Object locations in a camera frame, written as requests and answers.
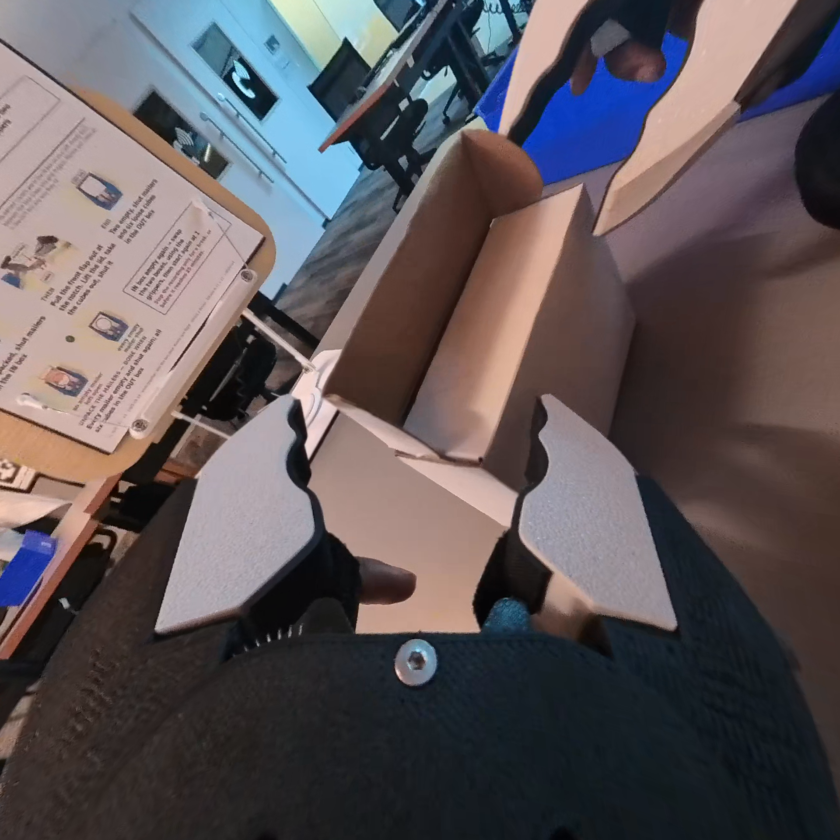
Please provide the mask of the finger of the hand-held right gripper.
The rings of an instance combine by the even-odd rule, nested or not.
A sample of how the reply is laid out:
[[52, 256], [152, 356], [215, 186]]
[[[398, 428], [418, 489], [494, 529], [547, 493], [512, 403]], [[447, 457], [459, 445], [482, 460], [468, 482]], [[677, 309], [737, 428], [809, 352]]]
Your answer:
[[538, 1], [513, 63], [498, 132], [522, 147], [554, 94], [570, 83], [579, 96], [594, 76], [593, 1]]
[[667, 191], [743, 110], [804, 74], [825, 39], [825, 1], [703, 2], [685, 62], [613, 175], [593, 234], [624, 225]]

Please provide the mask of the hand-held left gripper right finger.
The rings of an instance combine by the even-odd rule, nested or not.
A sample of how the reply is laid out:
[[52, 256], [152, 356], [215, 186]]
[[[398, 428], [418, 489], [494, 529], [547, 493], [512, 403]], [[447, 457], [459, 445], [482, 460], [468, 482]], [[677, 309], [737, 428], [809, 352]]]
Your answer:
[[535, 407], [537, 476], [521, 496], [518, 538], [549, 573], [534, 613], [577, 638], [594, 618], [678, 627], [637, 473], [613, 443], [552, 395]]

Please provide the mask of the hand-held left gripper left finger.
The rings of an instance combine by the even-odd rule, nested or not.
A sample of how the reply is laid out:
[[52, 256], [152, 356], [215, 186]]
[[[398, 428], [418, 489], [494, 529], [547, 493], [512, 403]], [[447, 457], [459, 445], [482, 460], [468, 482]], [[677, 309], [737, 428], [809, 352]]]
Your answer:
[[199, 471], [155, 634], [245, 617], [317, 547], [304, 417], [296, 397], [279, 397]]

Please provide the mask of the blue plastic bin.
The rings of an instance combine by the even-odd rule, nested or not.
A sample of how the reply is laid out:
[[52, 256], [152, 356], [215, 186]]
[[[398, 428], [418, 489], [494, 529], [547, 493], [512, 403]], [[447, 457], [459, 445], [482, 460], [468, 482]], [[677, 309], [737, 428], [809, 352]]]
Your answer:
[[[523, 145], [537, 165], [543, 183], [565, 181], [630, 155], [648, 111], [676, 78], [688, 50], [685, 40], [665, 36], [666, 71], [657, 82], [618, 80], [601, 60], [582, 95], [573, 95], [569, 83], [557, 91]], [[740, 121], [820, 98], [838, 86], [839, 26], [836, 25], [808, 70], [747, 110]]]

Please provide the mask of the white cardboard mailer box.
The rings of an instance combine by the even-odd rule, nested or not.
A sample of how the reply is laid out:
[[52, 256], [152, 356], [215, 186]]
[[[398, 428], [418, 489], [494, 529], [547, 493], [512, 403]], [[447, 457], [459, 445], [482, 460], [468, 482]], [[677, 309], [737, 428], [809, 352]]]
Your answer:
[[583, 184], [543, 197], [524, 150], [463, 129], [435, 153], [347, 298], [322, 393], [404, 464], [502, 526], [532, 412], [608, 435], [635, 317]]

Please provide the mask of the wooden edged office desk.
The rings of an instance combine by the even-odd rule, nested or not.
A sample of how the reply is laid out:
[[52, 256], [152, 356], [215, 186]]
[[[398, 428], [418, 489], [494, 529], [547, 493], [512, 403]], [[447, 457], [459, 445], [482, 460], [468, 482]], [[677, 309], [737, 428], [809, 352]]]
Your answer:
[[371, 144], [365, 138], [368, 112], [379, 100], [397, 92], [402, 95], [405, 107], [407, 98], [420, 98], [413, 95], [419, 81], [430, 81], [447, 68], [454, 74], [456, 89], [469, 108], [474, 109], [489, 87], [488, 67], [501, 59], [495, 52], [480, 56], [474, 42], [487, 5], [487, 2], [427, 2], [373, 65], [365, 88], [359, 90], [358, 100], [334, 120], [332, 131], [318, 150], [325, 152], [348, 143], [364, 168], [386, 172], [374, 170], [366, 162]]

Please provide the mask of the person's right hand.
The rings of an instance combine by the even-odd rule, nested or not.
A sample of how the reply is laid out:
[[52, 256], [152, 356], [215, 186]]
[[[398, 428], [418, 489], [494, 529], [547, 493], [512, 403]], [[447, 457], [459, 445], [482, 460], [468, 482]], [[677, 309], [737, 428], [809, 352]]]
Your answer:
[[570, 90], [582, 95], [602, 61], [618, 80], [655, 82], [666, 70], [665, 33], [687, 40], [694, 32], [701, 1], [622, 2], [613, 18], [588, 38], [570, 75]]

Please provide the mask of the person's left hand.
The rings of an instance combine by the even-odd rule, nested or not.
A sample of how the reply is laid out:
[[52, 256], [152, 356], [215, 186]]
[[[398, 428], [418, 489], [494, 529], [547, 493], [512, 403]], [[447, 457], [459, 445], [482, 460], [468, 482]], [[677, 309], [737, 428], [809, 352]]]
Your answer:
[[414, 572], [370, 558], [359, 558], [360, 604], [395, 605], [408, 601], [416, 591]]

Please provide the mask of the black quilted pad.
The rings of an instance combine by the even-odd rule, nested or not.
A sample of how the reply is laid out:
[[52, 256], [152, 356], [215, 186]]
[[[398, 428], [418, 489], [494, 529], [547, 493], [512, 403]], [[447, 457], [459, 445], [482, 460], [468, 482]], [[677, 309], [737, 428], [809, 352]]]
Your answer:
[[839, 229], [839, 91], [806, 121], [794, 149], [794, 179], [804, 209]]

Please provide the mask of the black office chair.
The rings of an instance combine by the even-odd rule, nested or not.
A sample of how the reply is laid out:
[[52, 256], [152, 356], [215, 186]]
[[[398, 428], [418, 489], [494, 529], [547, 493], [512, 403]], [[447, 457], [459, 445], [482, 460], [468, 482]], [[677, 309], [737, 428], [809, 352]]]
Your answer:
[[382, 98], [365, 118], [366, 139], [371, 142], [366, 162], [372, 169], [385, 169], [397, 184], [397, 195], [392, 209], [397, 213], [411, 194], [415, 180], [420, 178], [435, 150], [421, 154], [414, 141], [425, 125], [429, 110], [424, 98], [407, 98], [402, 106], [402, 95], [397, 92]]
[[277, 363], [277, 347], [245, 321], [228, 333], [196, 379], [187, 402], [214, 421], [244, 422], [257, 398], [277, 399], [268, 379]]
[[370, 72], [371, 65], [347, 38], [343, 38], [327, 65], [308, 85], [308, 90], [327, 114], [336, 120], [358, 100], [359, 90], [365, 88]]

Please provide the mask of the white board stand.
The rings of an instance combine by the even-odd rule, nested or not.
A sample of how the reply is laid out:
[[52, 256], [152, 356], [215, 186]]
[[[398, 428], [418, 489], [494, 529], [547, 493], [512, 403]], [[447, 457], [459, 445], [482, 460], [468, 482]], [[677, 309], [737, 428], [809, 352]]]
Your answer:
[[163, 435], [172, 420], [181, 418], [176, 414], [176, 408], [239, 319], [250, 322], [263, 337], [286, 351], [301, 366], [302, 373], [290, 394], [301, 405], [308, 430], [306, 451], [310, 459], [314, 457], [337, 412], [327, 403], [325, 391], [341, 350], [321, 350], [313, 358], [307, 359], [249, 309], [247, 296], [257, 293], [257, 286], [257, 273], [249, 267], [241, 269], [233, 286], [213, 307], [195, 338], [168, 372], [152, 385], [144, 403], [136, 409], [128, 435], [120, 445], [129, 465], [143, 456]]

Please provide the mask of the instruction sheet on stand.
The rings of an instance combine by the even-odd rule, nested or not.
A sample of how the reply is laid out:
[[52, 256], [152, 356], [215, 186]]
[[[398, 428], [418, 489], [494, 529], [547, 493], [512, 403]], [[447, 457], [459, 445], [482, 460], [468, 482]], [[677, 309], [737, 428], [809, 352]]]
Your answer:
[[[178, 154], [115, 101], [98, 91], [74, 85], [66, 89], [128, 135], [133, 142], [144, 147], [187, 180], [206, 200], [219, 205], [227, 215], [236, 217], [263, 235], [260, 247], [245, 263], [247, 268], [252, 268], [257, 273], [258, 292], [274, 269], [277, 257], [277, 247], [265, 220], [228, 189], [200, 171], [194, 164], [188, 163], [184, 156]], [[252, 302], [256, 294], [247, 296], [247, 299]], [[114, 453], [104, 454], [76, 440], [63, 437], [51, 429], [41, 427], [29, 418], [8, 413], [2, 413], [1, 439], [2, 455], [40, 473], [70, 483], [81, 484], [115, 476], [132, 466], [127, 463], [126, 455], [120, 450], [121, 443]]]

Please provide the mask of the black phone booth sign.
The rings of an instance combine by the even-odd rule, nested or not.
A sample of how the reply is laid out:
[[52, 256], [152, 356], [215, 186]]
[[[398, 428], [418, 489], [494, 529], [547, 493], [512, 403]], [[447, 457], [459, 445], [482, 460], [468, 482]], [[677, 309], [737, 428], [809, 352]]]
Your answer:
[[214, 180], [219, 181], [227, 171], [227, 157], [156, 89], [151, 88], [143, 95], [133, 115]]
[[228, 58], [222, 80], [234, 97], [260, 123], [266, 121], [279, 102], [278, 95], [242, 56]]

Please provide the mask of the printed instruction sheet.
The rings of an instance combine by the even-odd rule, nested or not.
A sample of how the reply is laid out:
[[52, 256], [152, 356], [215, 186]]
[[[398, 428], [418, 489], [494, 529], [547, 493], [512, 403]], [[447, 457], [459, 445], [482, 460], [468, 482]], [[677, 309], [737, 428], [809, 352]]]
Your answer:
[[2, 43], [2, 413], [113, 454], [266, 236]]

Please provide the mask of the metal wall handrail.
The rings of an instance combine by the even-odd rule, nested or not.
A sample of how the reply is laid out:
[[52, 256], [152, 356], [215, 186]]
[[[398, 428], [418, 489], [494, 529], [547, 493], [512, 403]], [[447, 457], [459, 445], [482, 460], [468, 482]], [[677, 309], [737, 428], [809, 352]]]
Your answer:
[[206, 111], [199, 112], [199, 119], [205, 128], [213, 131], [217, 136], [217, 143], [233, 151], [256, 174], [258, 179], [269, 184], [277, 183], [277, 178], [287, 174], [286, 170], [277, 163], [270, 162], [268, 156], [250, 144], [239, 141], [225, 126]]

